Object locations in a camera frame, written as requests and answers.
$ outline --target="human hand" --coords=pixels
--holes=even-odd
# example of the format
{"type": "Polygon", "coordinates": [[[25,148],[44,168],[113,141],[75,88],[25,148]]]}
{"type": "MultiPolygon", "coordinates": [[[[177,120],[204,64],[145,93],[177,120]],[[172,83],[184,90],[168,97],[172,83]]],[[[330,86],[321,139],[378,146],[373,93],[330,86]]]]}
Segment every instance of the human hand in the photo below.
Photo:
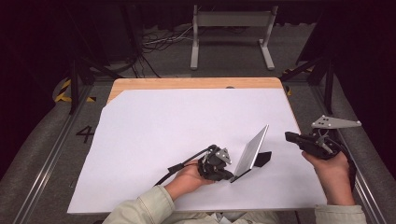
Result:
{"type": "Polygon", "coordinates": [[[343,152],[327,161],[305,151],[302,154],[314,166],[326,194],[327,204],[355,205],[349,183],[349,165],[343,152]]]}
{"type": "Polygon", "coordinates": [[[183,194],[194,192],[202,185],[215,182],[201,177],[197,166],[198,160],[187,162],[185,167],[177,172],[175,179],[165,186],[173,201],[183,194]]]}

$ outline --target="person's left hand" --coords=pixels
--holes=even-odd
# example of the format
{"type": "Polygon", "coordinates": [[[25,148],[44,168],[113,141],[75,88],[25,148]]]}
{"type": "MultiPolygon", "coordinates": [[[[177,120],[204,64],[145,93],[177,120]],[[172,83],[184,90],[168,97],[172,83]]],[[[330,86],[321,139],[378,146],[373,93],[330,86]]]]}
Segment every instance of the person's left hand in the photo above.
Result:
{"type": "Polygon", "coordinates": [[[172,200],[176,200],[183,194],[194,192],[202,185],[213,184],[215,181],[207,180],[198,173],[198,161],[189,161],[186,166],[180,170],[175,179],[165,186],[172,200]]]}

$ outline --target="white paper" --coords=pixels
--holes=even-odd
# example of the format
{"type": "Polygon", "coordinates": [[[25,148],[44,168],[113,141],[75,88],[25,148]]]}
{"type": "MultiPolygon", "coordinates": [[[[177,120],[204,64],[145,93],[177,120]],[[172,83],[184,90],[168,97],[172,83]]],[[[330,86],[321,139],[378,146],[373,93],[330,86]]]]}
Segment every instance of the white paper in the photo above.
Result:
{"type": "MultiPolygon", "coordinates": [[[[296,209],[326,203],[312,165],[285,132],[299,133],[282,89],[124,91],[102,111],[68,213],[111,212],[210,145],[227,147],[233,173],[269,124],[272,159],[238,181],[222,180],[177,199],[177,211],[296,209]]],[[[173,179],[171,176],[164,184],[173,179]]]]}

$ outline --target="sleeve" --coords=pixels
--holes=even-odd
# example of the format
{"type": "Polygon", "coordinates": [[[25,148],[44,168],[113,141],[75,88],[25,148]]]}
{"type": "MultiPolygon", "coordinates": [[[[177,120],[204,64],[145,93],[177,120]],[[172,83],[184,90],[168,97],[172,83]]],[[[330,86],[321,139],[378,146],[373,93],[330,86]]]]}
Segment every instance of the sleeve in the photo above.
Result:
{"type": "Polygon", "coordinates": [[[362,224],[366,222],[366,216],[360,205],[318,205],[315,208],[317,224],[362,224]]]}
{"type": "Polygon", "coordinates": [[[169,193],[156,186],[140,195],[136,200],[119,204],[103,222],[107,223],[162,223],[175,210],[169,193]]]}

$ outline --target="table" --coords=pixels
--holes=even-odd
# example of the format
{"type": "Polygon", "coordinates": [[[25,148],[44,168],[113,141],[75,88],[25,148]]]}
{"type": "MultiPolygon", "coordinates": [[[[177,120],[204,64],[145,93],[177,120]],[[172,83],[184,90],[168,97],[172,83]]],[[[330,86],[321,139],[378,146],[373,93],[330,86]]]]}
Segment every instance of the table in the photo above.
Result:
{"type": "Polygon", "coordinates": [[[285,131],[299,130],[277,78],[118,79],[68,213],[110,212],[152,187],[167,167],[212,144],[229,149],[233,172],[265,123],[261,150],[273,151],[271,161],[232,184],[185,195],[176,201],[179,212],[312,208],[326,199],[311,164],[285,140],[285,131]]]}

